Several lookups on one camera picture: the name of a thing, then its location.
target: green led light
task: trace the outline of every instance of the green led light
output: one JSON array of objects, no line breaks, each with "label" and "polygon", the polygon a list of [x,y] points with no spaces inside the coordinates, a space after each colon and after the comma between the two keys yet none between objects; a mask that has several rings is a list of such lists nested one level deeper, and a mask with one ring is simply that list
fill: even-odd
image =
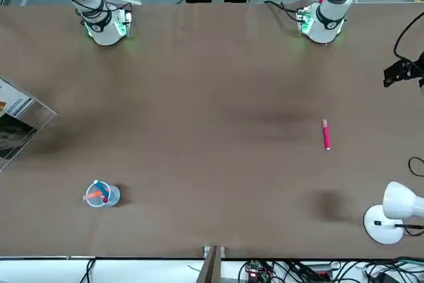
[{"label": "green led light", "polygon": [[115,23],[115,26],[118,29],[120,36],[126,36],[127,35],[127,28],[123,23]]}]

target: brown table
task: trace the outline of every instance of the brown table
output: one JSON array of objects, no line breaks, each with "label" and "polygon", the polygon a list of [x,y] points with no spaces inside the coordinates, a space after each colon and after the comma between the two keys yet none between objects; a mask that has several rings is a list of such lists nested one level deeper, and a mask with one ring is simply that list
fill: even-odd
[{"label": "brown table", "polygon": [[[373,242],[362,216],[391,180],[424,194],[407,169],[424,96],[382,85],[422,9],[354,5],[318,46],[266,5],[143,6],[134,38],[102,48],[71,7],[0,8],[2,74],[58,112],[0,176],[0,255],[421,255],[423,239]],[[399,48],[413,60],[423,23]],[[96,178],[119,207],[82,201]]]}]

